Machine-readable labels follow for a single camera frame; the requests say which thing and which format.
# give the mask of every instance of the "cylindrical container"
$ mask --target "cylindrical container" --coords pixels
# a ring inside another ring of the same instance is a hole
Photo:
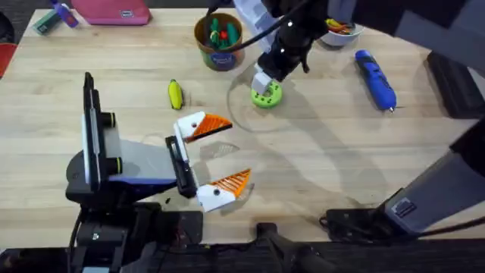
[[[238,46],[243,40],[243,26],[239,20],[237,20],[233,15],[224,13],[213,13],[209,17],[210,22],[212,18],[217,18],[219,20],[219,25],[223,28],[226,27],[227,23],[232,23],[239,32],[239,39],[232,45]],[[194,27],[194,36],[196,37],[197,46],[202,53],[202,58],[204,59],[205,65],[216,71],[228,71],[240,64],[244,59],[244,49],[240,49],[236,52],[231,53],[216,53],[214,49],[206,46],[205,43],[205,30],[204,30],[204,18],[200,19]]]

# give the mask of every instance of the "pink case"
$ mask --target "pink case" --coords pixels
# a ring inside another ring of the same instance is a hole
[[[150,10],[143,0],[71,0],[71,3],[94,25],[144,25],[150,20]]]

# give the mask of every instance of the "black cable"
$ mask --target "black cable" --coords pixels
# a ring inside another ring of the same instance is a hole
[[[69,239],[69,247],[67,248],[67,273],[70,273],[70,259],[71,259],[71,254],[74,249],[74,241],[76,240],[76,235],[77,231],[79,230],[79,226],[81,224],[81,214],[82,214],[83,209],[81,208],[79,210],[79,214],[77,215],[76,222],[74,223],[74,227],[72,232],[70,233],[70,239]]]
[[[341,222],[337,222],[337,224],[339,224],[339,225],[341,225],[345,228],[351,229],[355,232],[358,232],[360,234],[363,234],[365,236],[369,236],[368,232],[363,231],[361,228],[356,227],[355,225],[345,224],[345,223],[341,223]],[[398,236],[398,237],[391,237],[389,239],[384,239],[384,240],[353,241],[353,240],[349,240],[349,239],[346,239],[346,238],[343,238],[343,237],[340,238],[340,239],[344,243],[357,243],[357,244],[365,244],[365,245],[376,245],[376,244],[377,245],[381,245],[381,244],[390,245],[392,243],[402,243],[402,242],[405,242],[405,241],[416,240],[416,239],[423,238],[423,237],[429,237],[429,236],[434,236],[434,235],[439,235],[439,234],[447,234],[447,233],[451,233],[451,232],[462,231],[462,230],[473,228],[473,227],[476,227],[476,226],[479,226],[479,225],[482,225],[482,224],[485,224],[485,216],[480,217],[480,218],[475,218],[473,220],[466,221],[464,223],[454,224],[454,225],[451,225],[451,226],[448,226],[448,227],[437,228],[437,229],[432,230],[432,231],[425,231],[425,232],[421,232],[419,234],[406,234],[406,235],[402,235],[402,236]]]
[[[235,52],[235,51],[238,51],[240,49],[244,49],[250,45],[252,45],[253,43],[259,41],[260,39],[262,39],[263,37],[265,37],[266,35],[272,33],[273,31],[275,31],[278,27],[281,27],[281,25],[283,25],[284,23],[286,23],[287,21],[289,21],[291,19],[291,17],[302,7],[304,7],[306,4],[308,4],[310,1],[312,0],[303,0],[301,1],[300,3],[298,3],[290,12],[288,12],[287,14],[285,14],[281,19],[278,20],[278,22],[274,23],[271,27],[269,27],[267,30],[259,33],[258,35],[252,37],[251,39],[243,42],[242,44],[240,45],[235,45],[234,47],[229,47],[229,48],[226,48],[226,49],[214,49],[214,51],[216,53],[231,53],[231,52]],[[205,16],[205,25],[207,26],[208,24],[208,19],[209,19],[209,16],[212,12],[207,12],[206,16]]]
[[[425,231],[416,236],[416,238],[429,237],[437,234],[447,234],[455,231],[462,231],[464,229],[473,228],[479,225],[485,224],[485,216],[473,219],[460,224],[455,224],[449,227],[437,228],[432,231]]]

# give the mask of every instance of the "toy banana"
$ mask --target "toy banana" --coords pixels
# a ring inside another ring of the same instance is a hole
[[[183,94],[182,89],[176,80],[172,79],[168,84],[168,96],[170,97],[172,108],[180,110],[183,106]]]

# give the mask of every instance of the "wooden table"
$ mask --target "wooden table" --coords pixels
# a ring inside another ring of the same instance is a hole
[[[36,11],[30,25],[46,12]],[[65,169],[81,149],[84,71],[94,76],[103,109],[116,112],[124,139],[163,145],[175,120],[196,111],[234,123],[188,146],[200,180],[252,168],[243,199],[205,214],[206,243],[248,241],[260,221],[277,223],[292,240],[328,240],[317,222],[325,210],[380,204],[474,123],[445,117],[424,64],[429,51],[373,30],[342,50],[315,43],[310,73],[298,67],[284,81],[281,105],[256,108],[248,84],[260,49],[246,49],[233,71],[207,69],[192,30],[204,13],[153,10],[145,27],[81,21],[48,37],[27,29],[0,80],[0,248],[67,245],[78,205],[64,196]],[[394,115],[374,108],[356,49],[371,50],[388,76],[399,102]],[[186,92],[182,111],[169,104],[172,78]],[[168,210],[200,209],[175,189],[149,199],[168,197]],[[483,212],[476,206],[440,225]],[[447,237],[482,235],[478,227]]]

